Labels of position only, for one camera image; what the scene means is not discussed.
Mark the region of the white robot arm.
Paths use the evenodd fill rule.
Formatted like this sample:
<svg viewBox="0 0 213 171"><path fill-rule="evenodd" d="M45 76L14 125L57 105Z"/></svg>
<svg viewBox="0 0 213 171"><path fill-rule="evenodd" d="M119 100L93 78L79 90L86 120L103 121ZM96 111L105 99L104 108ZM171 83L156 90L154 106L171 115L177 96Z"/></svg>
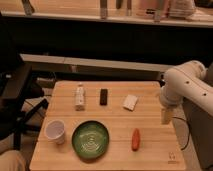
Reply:
<svg viewBox="0 0 213 171"><path fill-rule="evenodd" d="M163 106L161 123L169 124L173 109L179 106L183 98L187 98L210 116L213 116L213 87L204 82L207 69L192 60L169 68L164 73L165 85L161 88L159 101Z"/></svg>

